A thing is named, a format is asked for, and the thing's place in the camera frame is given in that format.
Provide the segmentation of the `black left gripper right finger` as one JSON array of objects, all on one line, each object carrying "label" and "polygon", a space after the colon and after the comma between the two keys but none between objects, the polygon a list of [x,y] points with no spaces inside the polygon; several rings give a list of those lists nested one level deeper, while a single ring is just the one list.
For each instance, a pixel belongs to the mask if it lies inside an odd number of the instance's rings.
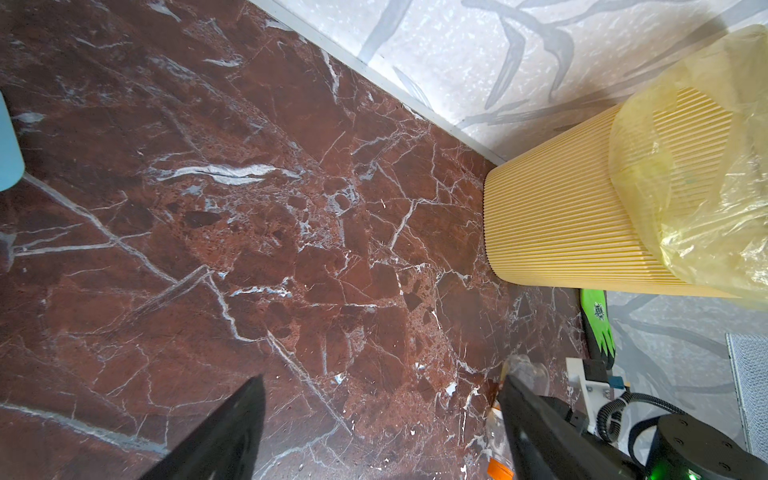
[{"label": "black left gripper right finger", "polygon": [[627,455],[578,431],[516,377],[505,377],[498,400],[516,479],[645,477]]}]

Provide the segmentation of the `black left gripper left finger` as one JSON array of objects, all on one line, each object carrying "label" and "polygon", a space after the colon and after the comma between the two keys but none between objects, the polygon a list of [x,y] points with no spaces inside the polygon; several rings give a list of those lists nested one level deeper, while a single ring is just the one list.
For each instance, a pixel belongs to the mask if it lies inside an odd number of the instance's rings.
[{"label": "black left gripper left finger", "polygon": [[266,414],[260,376],[248,379],[144,479],[250,479]]}]

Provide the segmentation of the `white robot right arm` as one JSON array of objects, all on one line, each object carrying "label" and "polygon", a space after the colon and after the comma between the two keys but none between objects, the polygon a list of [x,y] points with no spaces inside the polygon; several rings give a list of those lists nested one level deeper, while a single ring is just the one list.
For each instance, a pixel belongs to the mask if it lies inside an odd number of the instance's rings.
[{"label": "white robot right arm", "polygon": [[647,478],[767,480],[767,463],[689,415],[661,416],[646,461]]}]

